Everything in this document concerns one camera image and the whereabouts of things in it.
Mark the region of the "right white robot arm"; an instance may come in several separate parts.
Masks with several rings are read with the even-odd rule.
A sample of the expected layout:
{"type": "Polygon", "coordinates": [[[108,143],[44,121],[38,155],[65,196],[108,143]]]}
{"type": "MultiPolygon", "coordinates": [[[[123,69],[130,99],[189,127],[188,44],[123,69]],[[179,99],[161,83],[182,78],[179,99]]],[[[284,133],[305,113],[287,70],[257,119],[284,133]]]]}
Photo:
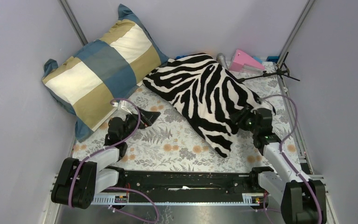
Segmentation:
{"type": "Polygon", "coordinates": [[[283,141],[273,132],[272,111],[246,106],[230,114],[240,129],[252,133],[253,144],[272,167],[255,167],[249,173],[249,186],[265,190],[279,204],[287,224],[324,224],[327,222],[325,186],[302,171],[283,151],[283,141]]]}

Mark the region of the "zebra and grey pillowcase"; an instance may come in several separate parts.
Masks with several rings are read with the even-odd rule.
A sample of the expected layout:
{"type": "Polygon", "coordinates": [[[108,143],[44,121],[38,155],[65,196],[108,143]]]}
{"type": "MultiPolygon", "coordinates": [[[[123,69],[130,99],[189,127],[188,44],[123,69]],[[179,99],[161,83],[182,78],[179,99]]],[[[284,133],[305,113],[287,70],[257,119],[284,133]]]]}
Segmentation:
{"type": "Polygon", "coordinates": [[[245,107],[276,112],[207,53],[169,59],[146,75],[143,84],[169,102],[223,158],[230,155],[239,131],[231,114],[245,107]]]}

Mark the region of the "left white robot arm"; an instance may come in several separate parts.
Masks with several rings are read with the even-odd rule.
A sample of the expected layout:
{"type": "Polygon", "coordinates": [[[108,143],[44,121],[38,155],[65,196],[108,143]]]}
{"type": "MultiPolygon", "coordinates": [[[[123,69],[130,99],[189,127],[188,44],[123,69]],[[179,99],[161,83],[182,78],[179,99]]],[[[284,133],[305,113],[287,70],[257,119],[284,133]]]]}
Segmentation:
{"type": "Polygon", "coordinates": [[[115,192],[126,186],[124,169],[111,166],[121,160],[127,151],[125,138],[132,135],[136,127],[145,129],[161,115],[139,109],[138,113],[128,113],[125,118],[113,117],[108,122],[108,131],[102,152],[86,158],[66,158],[61,166],[51,193],[51,201],[86,209],[91,205],[94,196],[107,188],[115,192]]]}

